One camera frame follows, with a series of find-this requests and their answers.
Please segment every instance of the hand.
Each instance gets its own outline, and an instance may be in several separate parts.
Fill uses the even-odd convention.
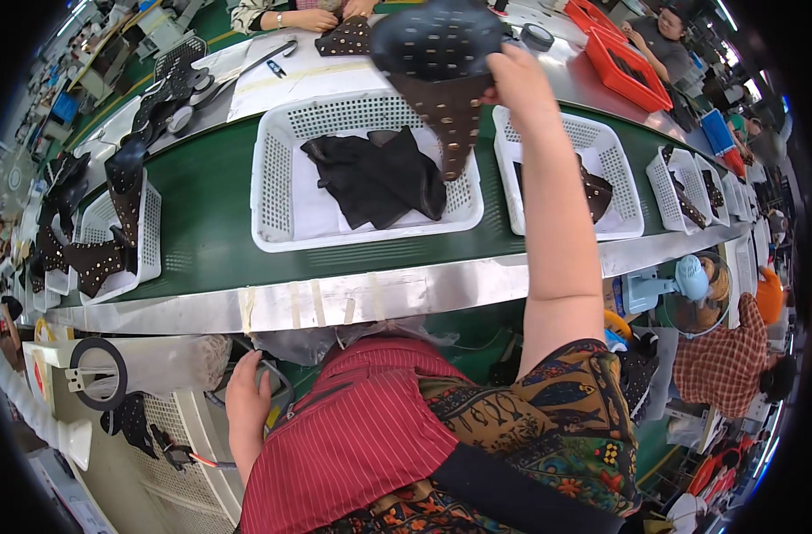
[[[337,17],[325,9],[287,11],[284,12],[283,17],[286,19],[287,26],[302,28],[311,32],[327,32],[337,26]]]
[[[636,46],[636,47],[637,47],[639,50],[645,50],[645,49],[647,49],[647,48],[648,48],[648,47],[646,46],[646,39],[644,39],[644,38],[643,38],[643,36],[642,36],[640,33],[635,32],[634,30],[630,30],[630,31],[626,32],[626,33],[625,33],[625,35],[626,35],[626,36],[629,38],[629,40],[630,40],[630,41],[631,41],[631,42],[632,42],[632,43],[633,43],[633,44],[634,44],[634,45],[635,45],[635,46]]]
[[[373,6],[379,0],[349,0],[346,7],[343,8],[343,19],[347,20],[349,17],[360,15],[369,17],[373,13]]]
[[[502,44],[501,52],[486,58],[495,86],[486,90],[483,102],[509,108],[519,133],[560,120],[560,107],[539,61],[512,44]]]
[[[228,381],[225,408],[232,442],[263,440],[263,426],[269,416],[272,390],[269,387],[269,371],[263,373],[261,385],[255,386],[257,362],[260,360],[261,352],[250,350],[237,362]]]

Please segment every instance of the green conveyor belt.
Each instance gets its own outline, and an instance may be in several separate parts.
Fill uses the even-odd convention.
[[[250,180],[257,119],[226,126],[180,144],[146,163],[149,180],[162,194],[162,275],[118,301],[220,291],[291,280],[379,271],[525,250],[510,231],[507,204],[492,138],[491,108],[484,110],[475,152],[485,213],[474,229],[435,236],[268,254],[251,238]],[[645,235],[665,231],[645,168],[666,136],[587,109],[563,111],[614,129],[635,175]],[[83,202],[87,205],[90,199]],[[62,306],[76,305],[65,299]]]

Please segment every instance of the masking tape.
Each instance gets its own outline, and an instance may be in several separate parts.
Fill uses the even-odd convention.
[[[291,282],[287,286],[291,292],[291,312],[293,314],[293,329],[298,330],[302,327],[299,320],[299,284]]]
[[[319,292],[319,280],[311,280],[311,294],[314,296],[314,312],[317,315],[317,326],[326,326],[326,314],[323,313],[323,295]]]
[[[347,309],[343,313],[344,325],[351,325],[353,315],[356,313],[356,300],[354,298],[347,299]]]
[[[369,272],[368,277],[370,278],[373,314],[376,315],[376,320],[385,320],[384,308],[382,306],[382,293],[379,291],[379,280],[376,278],[376,272]]]

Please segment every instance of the tape roll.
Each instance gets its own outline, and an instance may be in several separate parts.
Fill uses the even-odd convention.
[[[121,357],[121,352],[118,351],[118,348],[115,347],[115,345],[102,337],[87,337],[77,343],[77,346],[73,348],[73,352],[71,353],[70,369],[77,369],[80,367],[80,359],[82,359],[85,351],[90,348],[100,348],[112,356],[112,359],[115,362],[115,367],[118,368],[118,385],[115,387],[115,391],[112,393],[112,396],[104,400],[98,400],[92,396],[88,396],[85,391],[77,391],[76,394],[82,403],[90,409],[97,410],[99,412],[108,412],[118,408],[124,401],[124,397],[127,394],[127,366],[124,363],[124,358]]]
[[[545,28],[528,23],[521,29],[521,41],[537,52],[548,52],[554,44],[554,36]]]

